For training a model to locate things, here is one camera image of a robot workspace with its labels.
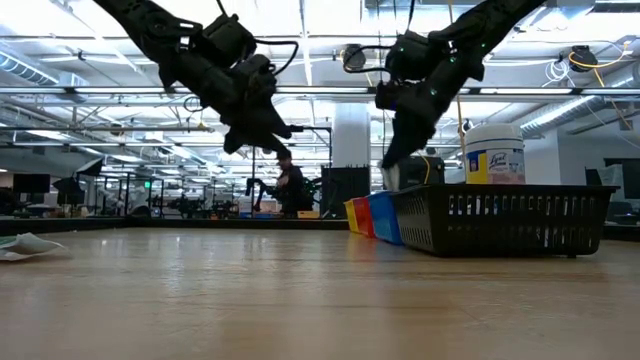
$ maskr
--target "black mesh basket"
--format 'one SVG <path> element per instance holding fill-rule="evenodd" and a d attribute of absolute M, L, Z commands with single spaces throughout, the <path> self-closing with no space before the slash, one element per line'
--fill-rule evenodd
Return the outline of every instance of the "black mesh basket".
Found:
<path fill-rule="evenodd" d="M 405 245 L 438 256 L 591 255 L 615 187 L 424 185 L 393 194 Z"/>

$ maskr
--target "white container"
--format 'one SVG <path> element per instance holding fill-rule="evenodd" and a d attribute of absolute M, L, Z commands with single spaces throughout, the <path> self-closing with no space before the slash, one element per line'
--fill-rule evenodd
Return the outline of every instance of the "white container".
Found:
<path fill-rule="evenodd" d="M 524 140 L 517 126 L 481 125 L 465 137 L 467 184 L 524 184 Z"/>

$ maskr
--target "white pillar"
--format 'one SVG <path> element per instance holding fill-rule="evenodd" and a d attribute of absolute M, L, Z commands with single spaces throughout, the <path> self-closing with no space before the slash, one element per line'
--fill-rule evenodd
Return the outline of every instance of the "white pillar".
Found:
<path fill-rule="evenodd" d="M 338 103 L 333 121 L 333 167 L 369 166 L 370 144 L 367 104 Z"/>

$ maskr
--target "yellow bin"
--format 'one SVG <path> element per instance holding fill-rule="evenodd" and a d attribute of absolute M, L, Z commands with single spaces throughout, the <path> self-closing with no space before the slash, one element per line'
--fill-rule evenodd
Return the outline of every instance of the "yellow bin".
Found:
<path fill-rule="evenodd" d="M 347 219 L 349 219 L 349 230 L 354 233 L 360 233 L 358 231 L 358 222 L 356 221 L 356 209 L 353 207 L 353 200 L 349 200 L 344 203 L 344 207 L 347 209 Z"/>

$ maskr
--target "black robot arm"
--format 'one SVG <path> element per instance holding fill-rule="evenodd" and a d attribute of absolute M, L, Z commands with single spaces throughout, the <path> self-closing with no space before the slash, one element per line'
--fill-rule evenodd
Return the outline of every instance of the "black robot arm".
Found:
<path fill-rule="evenodd" d="M 279 151 L 282 144 L 272 134 L 291 138 L 271 103 L 275 66 L 254 54 L 256 39 L 238 16 L 220 15 L 205 28 L 171 15 L 150 0 L 94 1 L 158 64 L 167 92 L 179 81 L 200 98 L 202 107 L 213 108 L 221 122 L 234 130 L 225 138 L 225 145 L 233 143 L 225 151 L 237 150 L 237 144 Z"/>
<path fill-rule="evenodd" d="M 426 146 L 467 79 L 483 80 L 483 58 L 544 2 L 485 0 L 427 37 L 409 30 L 398 36 L 385 59 L 391 80 L 381 82 L 376 91 L 376 106 L 396 111 L 394 137 L 383 167 Z"/>

